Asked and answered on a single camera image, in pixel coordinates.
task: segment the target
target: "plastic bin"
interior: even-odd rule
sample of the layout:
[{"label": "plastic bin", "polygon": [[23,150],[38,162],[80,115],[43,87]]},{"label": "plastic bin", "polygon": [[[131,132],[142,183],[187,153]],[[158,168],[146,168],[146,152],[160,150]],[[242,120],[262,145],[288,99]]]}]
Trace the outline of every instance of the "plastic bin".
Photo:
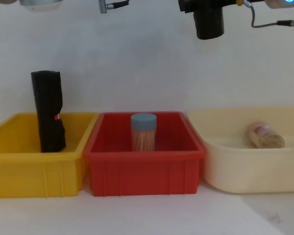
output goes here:
[{"label": "plastic bin", "polygon": [[196,193],[205,155],[184,114],[159,112],[156,151],[131,151],[131,115],[101,114],[85,147],[94,196]]},{"label": "plastic bin", "polygon": [[17,114],[0,125],[0,198],[75,196],[82,187],[83,148],[94,113],[62,114],[67,147],[41,153],[36,114]]},{"label": "plastic bin", "polygon": [[[209,154],[205,180],[231,193],[294,192],[294,108],[197,110],[188,118]],[[249,124],[264,121],[285,140],[284,149],[254,149]]]}]

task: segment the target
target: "toothpick container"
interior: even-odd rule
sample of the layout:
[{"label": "toothpick container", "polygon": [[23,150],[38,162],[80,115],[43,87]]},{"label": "toothpick container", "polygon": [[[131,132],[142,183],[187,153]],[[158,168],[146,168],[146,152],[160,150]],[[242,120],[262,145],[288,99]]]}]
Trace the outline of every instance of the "toothpick container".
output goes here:
[{"label": "toothpick container", "polygon": [[157,116],[154,114],[134,114],[131,116],[132,151],[154,151]]}]

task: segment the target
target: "blue lid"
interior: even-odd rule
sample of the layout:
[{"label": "blue lid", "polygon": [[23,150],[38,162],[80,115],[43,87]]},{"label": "blue lid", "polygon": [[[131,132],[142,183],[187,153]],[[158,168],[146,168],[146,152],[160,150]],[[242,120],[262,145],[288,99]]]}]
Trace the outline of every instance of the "blue lid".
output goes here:
[{"label": "blue lid", "polygon": [[151,131],[157,128],[157,116],[154,114],[134,114],[131,116],[131,127],[138,131]]}]

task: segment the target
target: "red plastic bin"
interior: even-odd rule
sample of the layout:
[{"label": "red plastic bin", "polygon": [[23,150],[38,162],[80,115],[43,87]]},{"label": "red plastic bin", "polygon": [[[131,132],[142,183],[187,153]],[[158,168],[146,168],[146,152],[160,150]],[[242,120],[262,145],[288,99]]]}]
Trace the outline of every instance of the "red plastic bin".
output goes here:
[{"label": "red plastic bin", "polygon": [[131,115],[103,113],[86,144],[94,196],[196,193],[206,150],[180,112],[157,115],[156,151],[131,151]]}]

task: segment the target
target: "white wall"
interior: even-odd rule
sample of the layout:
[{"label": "white wall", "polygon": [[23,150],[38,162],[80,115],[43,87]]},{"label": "white wall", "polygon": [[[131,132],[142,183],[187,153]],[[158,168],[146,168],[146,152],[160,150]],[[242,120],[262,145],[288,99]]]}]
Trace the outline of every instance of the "white wall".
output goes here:
[{"label": "white wall", "polygon": [[[255,7],[257,24],[294,19],[294,9]],[[294,105],[294,28],[252,29],[245,7],[223,14],[225,34],[200,41],[177,0],[105,15],[97,0],[46,13],[0,5],[0,120],[35,111],[38,70],[61,72],[64,111]]]}]

